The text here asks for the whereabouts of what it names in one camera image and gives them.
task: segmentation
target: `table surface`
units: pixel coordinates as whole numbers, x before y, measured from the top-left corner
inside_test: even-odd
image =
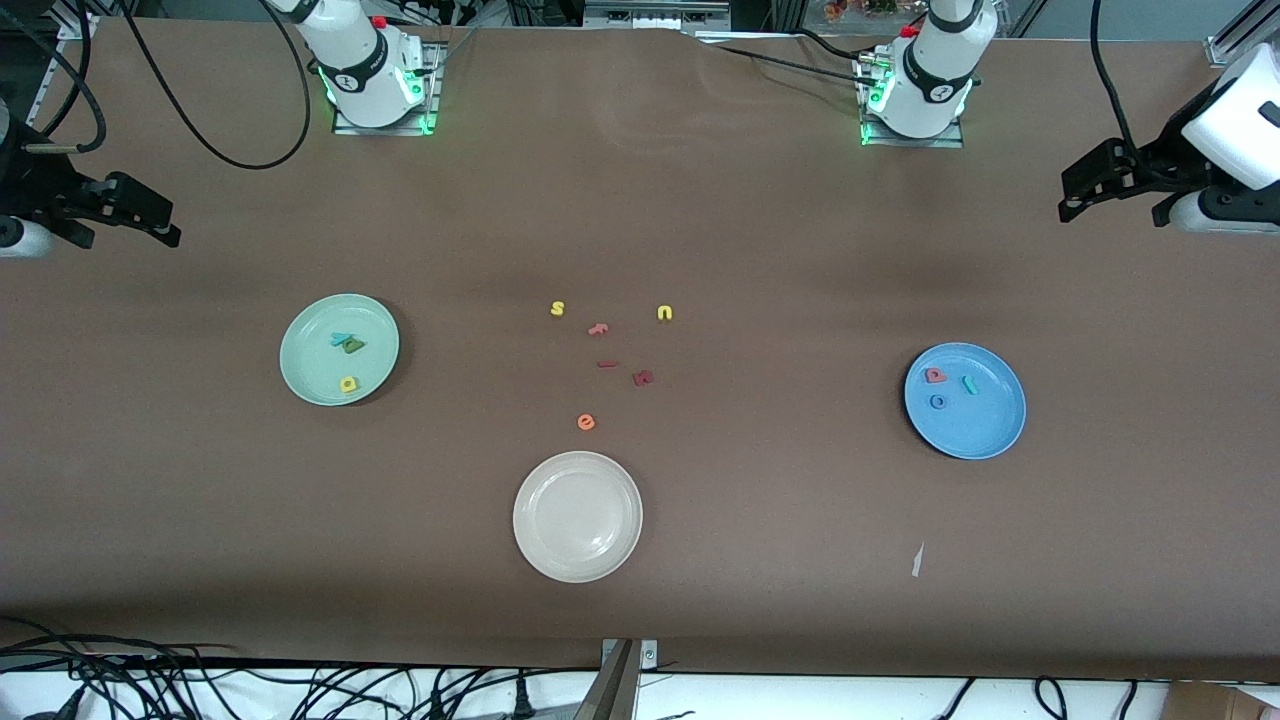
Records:
[[[216,145],[288,147],[271,26],[143,32]],[[1213,77],[1193,44],[1107,56],[1143,138]],[[1155,229],[1155,197],[1060,224],[1059,173],[1115,135],[1087,45],[996,42],[980,72],[963,151],[861,147],[840,81],[666,31],[480,31],[434,137],[334,137],[315,97],[302,151],[247,173],[104,22],[110,132],[77,165],[170,197],[183,245],[104,229],[0,265],[0,607],[255,656],[591,664],[657,637],[695,670],[1280,679],[1280,243]],[[79,104],[58,137],[90,132]],[[315,407],[276,354],[335,292],[385,302],[402,356]],[[905,419],[946,341],[1027,389],[995,460]],[[575,448],[645,503],[586,585],[511,532]]]

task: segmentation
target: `green plate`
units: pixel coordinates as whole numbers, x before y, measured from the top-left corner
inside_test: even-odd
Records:
[[[365,343],[355,352],[333,345],[333,336],[351,334]],[[399,331],[381,302],[364,295],[330,295],[300,314],[280,341],[280,374],[294,395],[316,405],[356,402],[372,395],[396,366]],[[355,392],[342,392],[342,379],[356,378]]]

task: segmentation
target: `white paper piece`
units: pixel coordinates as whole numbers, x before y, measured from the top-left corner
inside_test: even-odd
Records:
[[[915,562],[911,564],[911,577],[920,577],[920,562],[924,561],[924,543],[920,543],[920,551],[915,553]]]

